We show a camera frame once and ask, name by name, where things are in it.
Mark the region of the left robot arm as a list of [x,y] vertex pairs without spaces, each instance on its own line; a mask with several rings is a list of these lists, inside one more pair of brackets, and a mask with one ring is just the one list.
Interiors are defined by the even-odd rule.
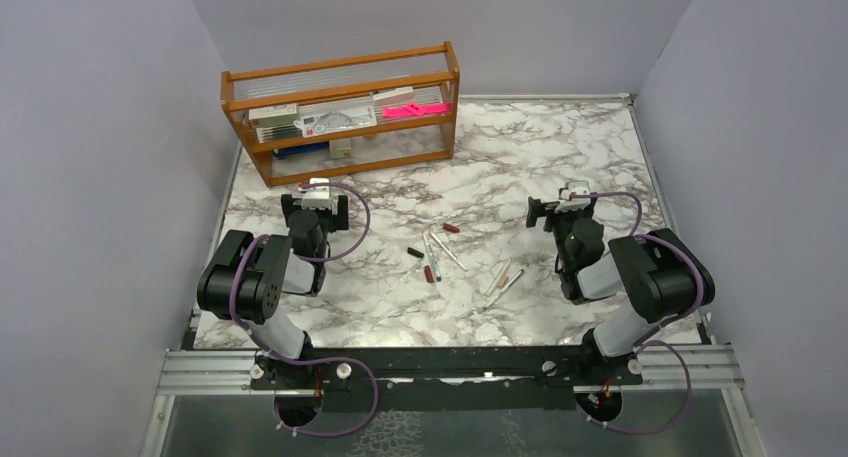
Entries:
[[349,202],[345,195],[319,190],[284,194],[281,206],[283,235],[224,234],[201,274],[196,301],[201,310],[236,323],[263,350],[281,355],[277,375],[298,388],[313,378],[315,363],[303,353],[308,334],[279,309],[279,300],[320,292],[331,257],[329,235],[349,229]]

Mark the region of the white marker yellow end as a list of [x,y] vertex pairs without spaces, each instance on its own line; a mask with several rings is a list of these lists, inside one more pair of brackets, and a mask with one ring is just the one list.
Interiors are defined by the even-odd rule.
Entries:
[[460,259],[452,252],[452,250],[438,237],[433,230],[428,230],[430,238],[436,245],[447,255],[447,257],[461,270],[467,272],[468,268],[460,261]]

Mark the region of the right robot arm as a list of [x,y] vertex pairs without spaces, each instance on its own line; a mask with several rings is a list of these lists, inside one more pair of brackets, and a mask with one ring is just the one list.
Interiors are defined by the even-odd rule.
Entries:
[[525,225],[541,223],[556,247],[554,272],[564,297],[575,304],[625,293],[622,304],[582,337],[579,375],[600,384],[617,362],[646,345],[662,328],[712,302],[714,281],[669,228],[641,234],[636,228],[605,240],[594,218],[602,193],[564,189],[556,201],[528,198]]

